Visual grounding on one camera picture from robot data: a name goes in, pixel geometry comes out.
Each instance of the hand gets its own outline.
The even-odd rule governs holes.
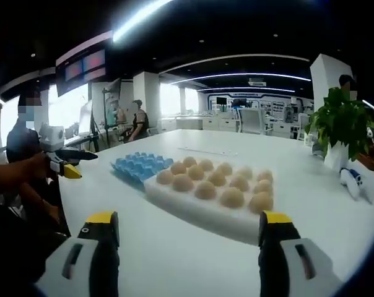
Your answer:
[[[48,214],[53,218],[58,224],[60,223],[59,219],[59,208],[56,206],[50,206],[48,209]]]

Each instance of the white cabinet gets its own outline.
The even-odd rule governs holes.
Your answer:
[[[273,123],[272,124],[272,136],[290,138],[290,123]]]
[[[176,130],[176,119],[162,119],[158,121],[159,133]]]
[[[219,130],[219,120],[215,117],[204,118],[202,120],[202,128],[204,130],[218,131]]]
[[[177,129],[202,130],[202,119],[197,117],[178,118],[176,120]]]
[[[220,131],[237,132],[237,121],[234,119],[221,119],[219,121]]]

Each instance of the brown egg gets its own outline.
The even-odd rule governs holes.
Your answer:
[[[217,170],[220,170],[221,172],[223,172],[224,175],[232,174],[232,167],[227,162],[221,163],[219,167],[217,167]]]
[[[198,185],[195,197],[203,200],[213,199],[216,197],[216,188],[210,181],[203,181]]]
[[[156,180],[159,184],[171,184],[173,181],[173,174],[169,170],[162,170],[157,175]]]
[[[193,158],[193,157],[186,157],[184,160],[183,160],[183,164],[185,165],[185,167],[191,167],[193,165],[197,165],[197,161]]]
[[[174,177],[172,186],[176,192],[188,192],[194,184],[187,174],[178,174]]]
[[[262,179],[253,189],[254,193],[268,192],[272,193],[272,183],[267,179]]]
[[[188,176],[193,181],[200,181],[205,177],[204,170],[198,165],[191,166],[190,168],[188,168],[187,172],[188,172]]]
[[[230,187],[236,187],[242,192],[246,192],[249,189],[249,184],[243,176],[238,175],[232,179]]]
[[[237,175],[243,176],[246,179],[252,179],[253,170],[250,167],[243,167],[237,171]]]
[[[249,202],[249,209],[253,213],[261,214],[263,210],[272,210],[274,200],[268,192],[260,192],[253,196]]]
[[[180,162],[180,161],[177,161],[177,162],[174,162],[174,164],[172,164],[172,166],[170,167],[170,171],[176,175],[176,174],[182,174],[182,173],[186,173],[187,172],[187,168],[185,167],[185,165]]]
[[[212,184],[214,184],[216,187],[224,186],[225,183],[227,182],[224,174],[218,170],[211,173],[211,175],[209,175],[207,180],[210,181]]]
[[[266,179],[270,181],[271,183],[274,181],[274,178],[272,177],[272,172],[269,170],[264,170],[257,175],[257,181],[261,181],[263,179]]]
[[[199,162],[199,167],[201,167],[204,171],[212,171],[213,170],[213,163],[209,159],[204,159]]]
[[[235,187],[228,188],[220,197],[220,203],[230,209],[238,209],[242,207],[244,201],[243,193]]]

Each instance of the white foam egg tray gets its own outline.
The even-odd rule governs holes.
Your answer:
[[[202,158],[196,158],[198,163],[201,160]],[[200,228],[236,241],[257,245],[259,215],[253,213],[248,204],[253,198],[253,189],[258,183],[256,179],[258,174],[263,170],[270,170],[274,179],[272,183],[274,199],[272,211],[276,209],[276,172],[273,168],[255,168],[252,166],[253,178],[248,180],[249,189],[243,192],[244,203],[239,208],[231,209],[220,203],[220,197],[230,187],[231,180],[237,176],[236,172],[241,168],[246,168],[246,166],[228,162],[232,167],[232,174],[226,176],[227,182],[225,185],[215,187],[216,195],[213,199],[198,199],[195,196],[197,186],[202,181],[206,181],[209,175],[223,162],[211,161],[214,169],[205,172],[202,180],[193,181],[193,188],[187,192],[175,191],[172,183],[168,185],[159,184],[157,175],[147,179],[144,182],[146,199],[168,213]]]

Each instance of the blue egg tray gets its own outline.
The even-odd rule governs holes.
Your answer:
[[[153,153],[136,152],[126,155],[125,158],[117,159],[111,163],[111,167],[116,171],[117,176],[127,183],[136,183],[142,186],[145,180],[172,164],[173,159],[164,159],[163,156],[156,156]]]

